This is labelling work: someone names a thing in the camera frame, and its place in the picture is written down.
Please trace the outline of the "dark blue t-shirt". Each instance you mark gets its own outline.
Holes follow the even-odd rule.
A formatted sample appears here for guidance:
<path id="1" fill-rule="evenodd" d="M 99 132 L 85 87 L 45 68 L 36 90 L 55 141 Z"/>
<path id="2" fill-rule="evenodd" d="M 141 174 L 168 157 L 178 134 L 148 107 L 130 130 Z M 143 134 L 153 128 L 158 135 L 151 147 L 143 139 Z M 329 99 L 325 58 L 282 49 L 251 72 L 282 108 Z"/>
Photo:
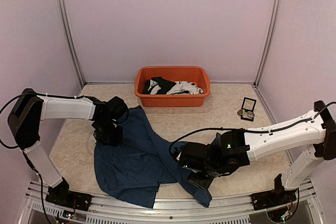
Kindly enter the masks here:
<path id="1" fill-rule="evenodd" d="M 94 171 L 99 188 L 115 199 L 153 208 L 161 184 L 179 183 L 200 205 L 209 207 L 210 192 L 188 182 L 190 170 L 173 161 L 170 143 L 155 133 L 142 107 L 129 112 L 120 144 L 96 143 Z"/>

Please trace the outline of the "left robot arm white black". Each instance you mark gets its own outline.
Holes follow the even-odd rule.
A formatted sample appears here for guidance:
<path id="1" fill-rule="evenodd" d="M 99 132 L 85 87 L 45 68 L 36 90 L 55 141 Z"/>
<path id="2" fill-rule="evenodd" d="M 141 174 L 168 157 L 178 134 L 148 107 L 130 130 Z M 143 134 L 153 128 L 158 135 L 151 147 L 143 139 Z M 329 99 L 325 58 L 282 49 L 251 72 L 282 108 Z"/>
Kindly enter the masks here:
<path id="1" fill-rule="evenodd" d="M 40 142 L 41 121 L 76 119 L 91 121 L 95 140 L 103 145 L 117 145 L 122 141 L 122 123 L 129 117 L 129 108 L 120 97 L 101 101 L 91 96 L 61 96 L 37 93 L 31 88 L 12 98 L 14 106 L 7 123 L 28 166 L 48 186 L 48 195 L 66 206 L 73 201 L 69 184 L 61 176 Z"/>

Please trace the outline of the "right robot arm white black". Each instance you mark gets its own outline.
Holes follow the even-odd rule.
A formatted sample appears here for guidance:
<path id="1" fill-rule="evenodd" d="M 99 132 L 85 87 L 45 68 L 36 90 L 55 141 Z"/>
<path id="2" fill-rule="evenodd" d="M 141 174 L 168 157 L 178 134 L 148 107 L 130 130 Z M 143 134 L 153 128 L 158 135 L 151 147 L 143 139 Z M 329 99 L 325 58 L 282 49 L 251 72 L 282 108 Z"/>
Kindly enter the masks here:
<path id="1" fill-rule="evenodd" d="M 188 181 L 207 190 L 214 178 L 229 176 L 268 155 L 305 146 L 295 162 L 275 178 L 268 199 L 279 205 L 322 162 L 335 159 L 335 119 L 329 106 L 316 101 L 313 110 L 295 119 L 261 128 L 221 128 L 223 134 L 217 135 L 215 144 L 187 142 L 175 151 L 174 141 L 168 151 L 182 168 L 191 171 Z"/>

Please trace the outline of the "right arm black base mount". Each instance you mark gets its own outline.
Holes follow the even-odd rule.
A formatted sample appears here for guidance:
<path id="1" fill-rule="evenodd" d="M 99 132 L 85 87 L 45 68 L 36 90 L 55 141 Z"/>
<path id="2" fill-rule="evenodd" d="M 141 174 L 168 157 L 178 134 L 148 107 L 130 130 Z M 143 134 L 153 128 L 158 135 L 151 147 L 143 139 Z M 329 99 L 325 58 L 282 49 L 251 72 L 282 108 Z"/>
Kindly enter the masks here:
<path id="1" fill-rule="evenodd" d="M 271 190 L 254 193 L 251 195 L 251 201 L 254 211 L 277 207 L 297 200 L 296 192 L 285 191 L 284 193 L 275 193 Z"/>

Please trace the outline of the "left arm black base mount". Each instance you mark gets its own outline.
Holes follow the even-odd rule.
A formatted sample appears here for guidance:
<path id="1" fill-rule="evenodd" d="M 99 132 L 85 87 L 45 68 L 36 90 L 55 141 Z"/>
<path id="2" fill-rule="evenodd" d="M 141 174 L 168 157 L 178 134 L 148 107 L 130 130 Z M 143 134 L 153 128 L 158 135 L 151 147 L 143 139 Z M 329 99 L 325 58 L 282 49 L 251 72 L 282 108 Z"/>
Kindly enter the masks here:
<path id="1" fill-rule="evenodd" d="M 48 193 L 46 201 L 74 210 L 88 211 L 91 204 L 92 196 L 90 194 L 69 191 L 64 198 Z"/>

